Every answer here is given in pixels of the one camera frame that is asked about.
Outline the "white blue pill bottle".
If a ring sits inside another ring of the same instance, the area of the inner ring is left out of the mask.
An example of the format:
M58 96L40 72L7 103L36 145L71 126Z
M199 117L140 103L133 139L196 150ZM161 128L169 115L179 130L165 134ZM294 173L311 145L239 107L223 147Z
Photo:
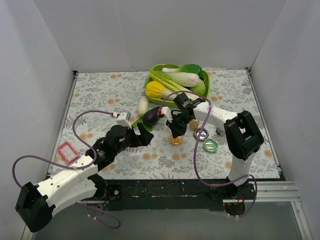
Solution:
M224 130L222 130L222 129L220 129L220 128L216 128L216 133L218 134L218 135L220 135L220 136L223 136L223 135L225 135L225 131Z

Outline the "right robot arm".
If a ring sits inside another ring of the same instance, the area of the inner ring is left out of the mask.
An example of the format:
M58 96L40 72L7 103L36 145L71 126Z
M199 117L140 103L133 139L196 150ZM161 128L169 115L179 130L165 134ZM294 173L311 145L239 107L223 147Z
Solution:
M225 135L229 151L232 154L231 169L226 182L209 184L199 181L211 189L219 189L232 199L237 199L245 192L248 185L251 164L255 154L264 143L264 137L258 128L252 114L246 110L241 113L231 112L215 107L210 100L203 96L191 99L185 91L178 91L174 98L178 113L165 106L160 106L157 114L166 118L166 125L170 128L174 138L186 133L187 125L192 120L199 120L216 127L217 133Z

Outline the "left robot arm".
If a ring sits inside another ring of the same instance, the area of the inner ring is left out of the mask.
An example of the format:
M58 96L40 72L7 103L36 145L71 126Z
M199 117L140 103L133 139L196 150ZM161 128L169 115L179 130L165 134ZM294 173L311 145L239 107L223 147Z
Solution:
M78 201L103 199L107 193L107 182L98 172L113 163L125 149L148 146L154 137L142 123L137 126L139 134L132 128L112 126L70 168L37 184L24 184L15 210L29 230L32 233L40 231L54 215Z

